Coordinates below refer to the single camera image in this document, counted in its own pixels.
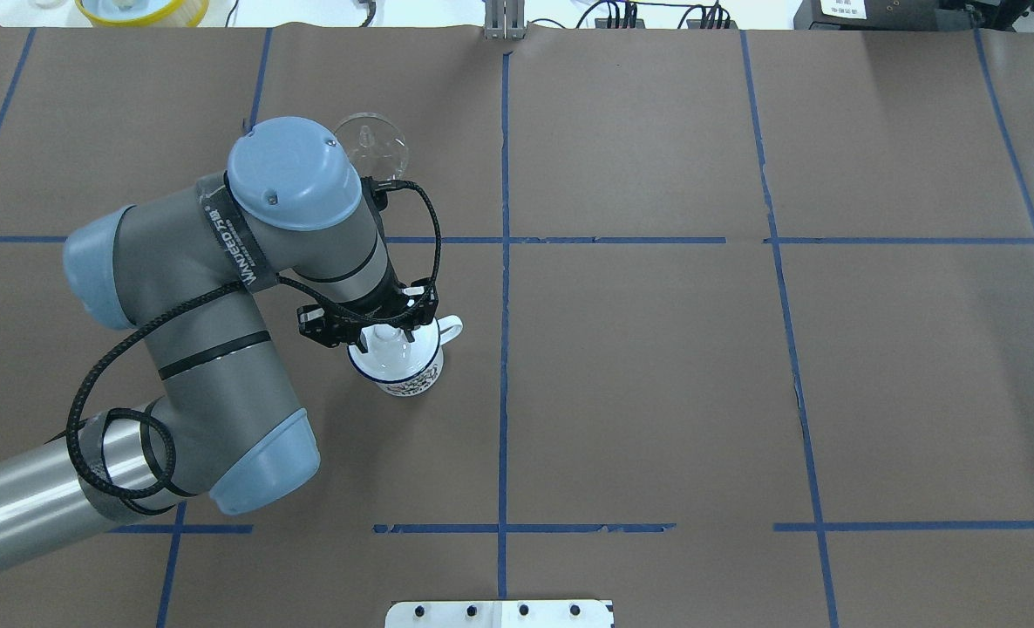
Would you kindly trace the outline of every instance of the clear glass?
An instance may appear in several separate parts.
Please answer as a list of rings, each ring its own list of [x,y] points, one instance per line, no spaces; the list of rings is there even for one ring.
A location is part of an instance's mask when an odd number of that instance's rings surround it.
[[[400,179],[408,168],[408,144],[397,125],[381,113],[357,113],[335,127],[335,138],[359,176],[375,181]]]

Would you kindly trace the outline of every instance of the blue joint cap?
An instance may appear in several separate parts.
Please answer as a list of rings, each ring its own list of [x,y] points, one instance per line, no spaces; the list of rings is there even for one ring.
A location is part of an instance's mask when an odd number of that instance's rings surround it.
[[[95,321],[112,330],[129,330],[133,323],[125,317],[118,289],[114,286],[114,240],[125,206],[79,228],[64,242],[64,274],[71,293]]]
[[[223,514],[241,515],[297,490],[318,469],[307,410],[300,409],[222,474],[210,496]]]
[[[274,118],[239,138],[226,159],[231,193],[254,218],[288,231],[338,226],[362,182],[338,140],[305,118]]]

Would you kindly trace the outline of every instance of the sticker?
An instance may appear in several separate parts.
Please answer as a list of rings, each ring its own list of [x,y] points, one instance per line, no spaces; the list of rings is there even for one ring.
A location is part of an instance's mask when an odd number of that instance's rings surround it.
[[[820,0],[820,8],[828,16],[864,20],[864,0]]]

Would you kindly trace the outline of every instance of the mug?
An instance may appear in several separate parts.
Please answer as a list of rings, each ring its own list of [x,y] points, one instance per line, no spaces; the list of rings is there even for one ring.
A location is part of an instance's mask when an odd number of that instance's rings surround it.
[[[389,325],[373,325],[362,330],[367,353],[355,346],[347,350],[351,364],[394,397],[414,397],[431,388],[444,370],[444,346],[462,333],[458,317],[433,319],[413,332],[408,341],[404,332]]]

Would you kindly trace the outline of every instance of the yellow bowl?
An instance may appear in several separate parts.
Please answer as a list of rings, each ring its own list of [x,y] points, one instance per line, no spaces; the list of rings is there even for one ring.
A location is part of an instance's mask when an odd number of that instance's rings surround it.
[[[114,27],[193,27],[203,20],[210,0],[144,0],[144,8],[131,11],[131,17],[118,20],[118,9],[110,0],[75,0],[75,6],[91,21],[92,25],[113,25]]]

